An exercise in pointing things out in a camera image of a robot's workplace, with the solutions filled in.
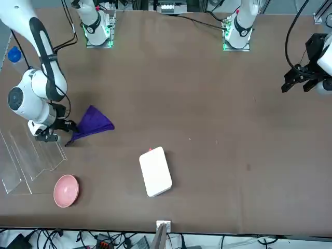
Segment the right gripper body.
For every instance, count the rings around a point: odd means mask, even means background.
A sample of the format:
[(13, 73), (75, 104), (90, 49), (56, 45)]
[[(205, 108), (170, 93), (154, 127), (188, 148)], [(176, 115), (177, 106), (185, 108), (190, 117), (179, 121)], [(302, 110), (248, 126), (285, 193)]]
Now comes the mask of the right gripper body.
[(48, 116), (46, 119), (47, 134), (53, 134), (55, 130), (68, 128), (65, 120), (66, 107), (61, 104), (48, 103)]

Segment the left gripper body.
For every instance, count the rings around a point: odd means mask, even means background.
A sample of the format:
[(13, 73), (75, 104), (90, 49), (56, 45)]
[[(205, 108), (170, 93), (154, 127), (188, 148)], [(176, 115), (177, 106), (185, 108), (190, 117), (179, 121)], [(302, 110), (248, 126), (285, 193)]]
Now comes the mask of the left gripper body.
[(306, 42), (306, 52), (309, 62), (305, 66), (296, 64), (300, 73), (296, 73), (299, 78), (309, 78), (310, 76), (325, 76), (326, 73), (317, 64), (318, 59), (323, 51), (326, 33), (314, 33)]

